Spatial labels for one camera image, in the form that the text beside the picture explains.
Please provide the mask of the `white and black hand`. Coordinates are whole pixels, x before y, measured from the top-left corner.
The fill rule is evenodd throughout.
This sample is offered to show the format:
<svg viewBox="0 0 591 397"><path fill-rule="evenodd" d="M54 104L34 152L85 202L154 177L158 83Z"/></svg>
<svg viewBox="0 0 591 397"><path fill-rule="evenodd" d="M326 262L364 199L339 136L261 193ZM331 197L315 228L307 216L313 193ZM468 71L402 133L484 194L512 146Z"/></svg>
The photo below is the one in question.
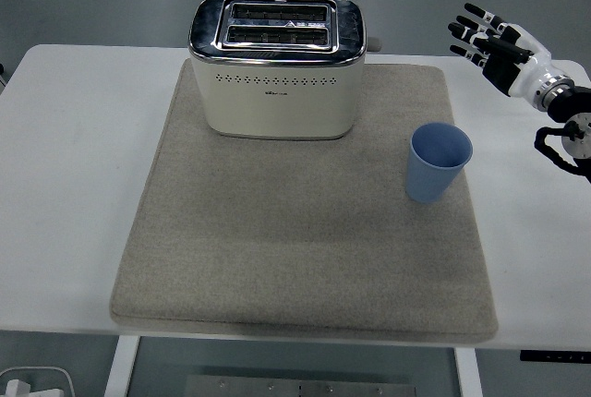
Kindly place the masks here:
<svg viewBox="0 0 591 397"><path fill-rule="evenodd" d="M462 43L450 50L479 67L501 93L534 102L544 84L560 80L549 50L525 28L470 3L464 9L474 18L459 16L448 25Z"/></svg>

